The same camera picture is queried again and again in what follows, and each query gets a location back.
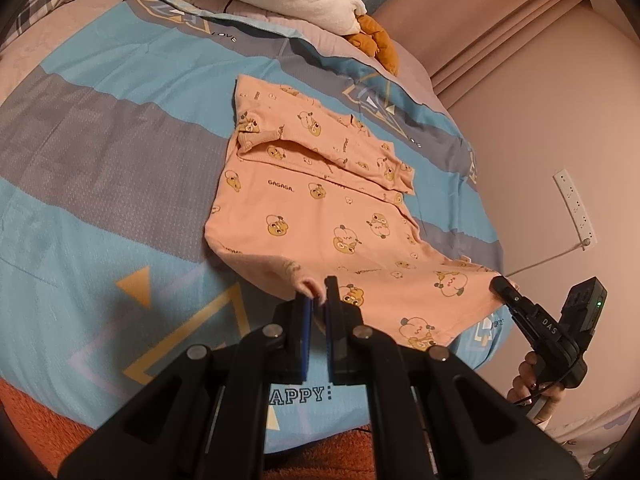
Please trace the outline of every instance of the brown plush toy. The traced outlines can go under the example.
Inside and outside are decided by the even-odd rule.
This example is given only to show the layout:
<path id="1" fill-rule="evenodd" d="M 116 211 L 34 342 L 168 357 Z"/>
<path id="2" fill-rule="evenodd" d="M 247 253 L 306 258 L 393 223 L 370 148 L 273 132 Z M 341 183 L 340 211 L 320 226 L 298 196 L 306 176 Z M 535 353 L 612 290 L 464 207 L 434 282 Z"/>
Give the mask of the brown plush toy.
<path id="1" fill-rule="evenodd" d="M 386 30 L 371 16 L 358 16 L 360 32 L 349 34 L 345 39 L 369 57 L 375 57 L 387 71 L 398 75 L 398 53 Z"/>

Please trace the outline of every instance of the beige wall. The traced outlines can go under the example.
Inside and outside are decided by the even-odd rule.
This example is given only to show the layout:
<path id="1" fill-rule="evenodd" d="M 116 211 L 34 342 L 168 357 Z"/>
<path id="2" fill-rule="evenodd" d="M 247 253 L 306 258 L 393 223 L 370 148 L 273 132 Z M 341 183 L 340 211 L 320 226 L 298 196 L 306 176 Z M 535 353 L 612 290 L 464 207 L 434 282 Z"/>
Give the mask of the beige wall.
<path id="1" fill-rule="evenodd" d="M 479 190 L 506 270 L 578 243 L 552 175 L 567 168 L 598 243 L 515 277 L 557 315 L 591 276 L 609 292 L 590 367 L 550 428 L 640 390 L 640 50 L 581 4 L 499 66 L 450 112 L 479 159 Z M 514 329 L 481 373 L 505 392 L 528 347 Z"/>

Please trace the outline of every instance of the white power strip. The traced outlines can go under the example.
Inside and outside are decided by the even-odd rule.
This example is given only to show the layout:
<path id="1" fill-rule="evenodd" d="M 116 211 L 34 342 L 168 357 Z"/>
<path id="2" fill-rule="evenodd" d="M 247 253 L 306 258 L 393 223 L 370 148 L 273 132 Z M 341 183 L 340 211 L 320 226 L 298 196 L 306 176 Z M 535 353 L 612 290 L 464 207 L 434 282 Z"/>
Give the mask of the white power strip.
<path id="1" fill-rule="evenodd" d="M 571 180 L 567 170 L 558 171 L 554 175 L 554 180 L 556 181 L 556 184 L 558 184 L 558 188 L 562 193 L 562 198 L 564 198 L 564 203 L 569 210 L 571 218 L 574 220 L 580 241 L 588 238 L 590 240 L 588 247 L 593 247 L 597 242 L 596 233 L 594 232 L 589 216 L 587 215 L 587 209 L 584 207 L 580 194 L 575 188 L 574 181 Z"/>

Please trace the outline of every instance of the metal screw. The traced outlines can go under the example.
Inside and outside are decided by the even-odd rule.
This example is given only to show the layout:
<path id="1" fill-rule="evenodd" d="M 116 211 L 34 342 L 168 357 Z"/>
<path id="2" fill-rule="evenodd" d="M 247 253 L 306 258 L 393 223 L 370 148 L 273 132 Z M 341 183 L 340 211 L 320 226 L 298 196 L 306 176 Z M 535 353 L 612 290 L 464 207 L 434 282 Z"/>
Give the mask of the metal screw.
<path id="1" fill-rule="evenodd" d="M 277 323 L 269 323 L 262 329 L 262 333 L 267 337 L 280 337 L 284 330 Z"/>
<path id="2" fill-rule="evenodd" d="M 449 349 L 444 346 L 436 345 L 429 348 L 429 357 L 434 361 L 446 361 L 449 355 Z"/>
<path id="3" fill-rule="evenodd" d="M 353 335 L 358 339 L 369 339 L 373 335 L 373 329 L 367 325 L 358 325 L 353 329 Z"/>
<path id="4" fill-rule="evenodd" d="M 187 357 L 197 361 L 207 355 L 207 347 L 204 345 L 193 345 L 187 350 Z"/>

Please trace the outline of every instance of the curtain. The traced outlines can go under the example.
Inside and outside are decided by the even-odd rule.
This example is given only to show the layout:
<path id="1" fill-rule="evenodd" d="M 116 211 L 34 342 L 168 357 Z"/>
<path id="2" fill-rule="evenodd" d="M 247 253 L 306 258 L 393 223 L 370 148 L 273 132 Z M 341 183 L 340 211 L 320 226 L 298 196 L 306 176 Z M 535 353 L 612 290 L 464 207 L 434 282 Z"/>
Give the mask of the curtain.
<path id="1" fill-rule="evenodd" d="M 388 0 L 375 18 L 449 107 L 583 0 Z"/>

